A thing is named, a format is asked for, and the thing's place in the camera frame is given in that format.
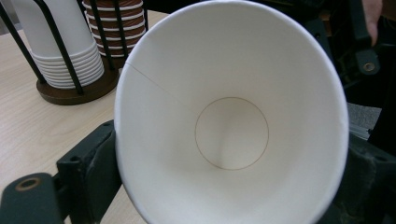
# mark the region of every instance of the cup dispenser rack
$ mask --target cup dispenser rack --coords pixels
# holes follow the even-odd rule
[[[128,57],[128,51],[127,51],[127,46],[126,46],[126,41],[125,41],[125,33],[123,30],[122,21],[121,21],[119,1],[112,0],[112,3],[115,8],[115,12],[116,12],[116,16],[117,16],[117,24],[118,24],[118,27],[120,30],[120,38],[121,38],[121,42],[122,42],[123,57],[112,58],[111,54],[110,54],[110,50],[109,50],[109,45],[108,45],[106,37],[105,37],[104,27],[103,27],[102,22],[99,17],[96,0],[90,0],[91,6],[92,6],[92,12],[93,12],[95,20],[97,22],[98,31],[99,31],[99,34],[100,34],[100,37],[101,37],[101,40],[102,40],[102,43],[104,46],[106,56],[101,56],[101,59],[102,59],[102,62],[103,62],[104,68],[105,68],[104,74],[97,81],[95,81],[92,84],[85,86],[85,87],[82,87],[78,80],[76,70],[71,62],[69,54],[67,53],[67,50],[66,50],[64,42],[62,40],[62,37],[59,33],[59,30],[55,24],[55,21],[50,13],[50,9],[48,8],[47,4],[43,0],[33,0],[33,1],[35,1],[35,3],[40,7],[40,9],[42,11],[42,13],[48,23],[48,26],[52,32],[53,38],[55,39],[55,42],[59,48],[59,51],[61,52],[62,57],[64,58],[64,62],[66,64],[66,67],[70,74],[70,77],[72,78],[73,83],[75,85],[75,88],[72,90],[61,90],[61,89],[53,88],[47,83],[46,79],[40,73],[40,70],[38,69],[37,65],[35,64],[34,59],[30,55],[29,50],[24,45],[20,35],[18,34],[16,28],[14,27],[14,24],[12,23],[10,17],[8,16],[5,8],[0,3],[1,18],[4,21],[9,32],[12,34],[15,42],[18,44],[18,47],[20,48],[21,52],[23,53],[23,56],[26,58],[27,62],[30,64],[33,71],[35,72],[35,75],[37,76],[36,87],[37,87],[37,90],[40,92],[40,95],[46,101],[56,104],[56,105],[79,105],[79,104],[84,104],[89,101],[100,98],[100,97],[104,96],[105,94],[109,93],[110,91],[112,91],[117,86],[117,83],[118,83],[119,69],[123,67],[125,60]],[[83,6],[81,5],[81,2],[78,1],[78,3],[80,4],[80,8],[82,9],[81,12],[84,16]],[[148,11],[145,8],[145,6],[143,6],[143,11],[144,11],[144,18],[145,18],[145,27],[146,27],[146,30],[148,30],[149,29]]]

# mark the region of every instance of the person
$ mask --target person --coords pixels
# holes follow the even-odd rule
[[[362,0],[366,26],[372,38],[372,46],[378,39],[377,24],[381,16],[396,21],[396,0]]]

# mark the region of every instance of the wooden base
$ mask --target wooden base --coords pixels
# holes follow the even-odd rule
[[[78,94],[76,89],[60,90],[51,87],[48,83],[37,81],[36,87],[41,97],[55,105],[80,105],[96,100],[111,92],[119,81],[119,69],[124,66],[125,59],[113,58],[114,70],[110,70],[106,57],[102,57],[105,67],[104,74],[92,84],[83,87],[83,93]]]

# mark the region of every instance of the light wood tabletop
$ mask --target light wood tabletop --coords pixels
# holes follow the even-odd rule
[[[166,16],[148,12],[149,27]],[[25,43],[23,31],[20,31]],[[53,105],[10,34],[0,35],[0,189],[33,173],[57,173],[56,161],[100,124],[114,119],[115,90],[83,105]],[[145,223],[123,187],[102,223]]]

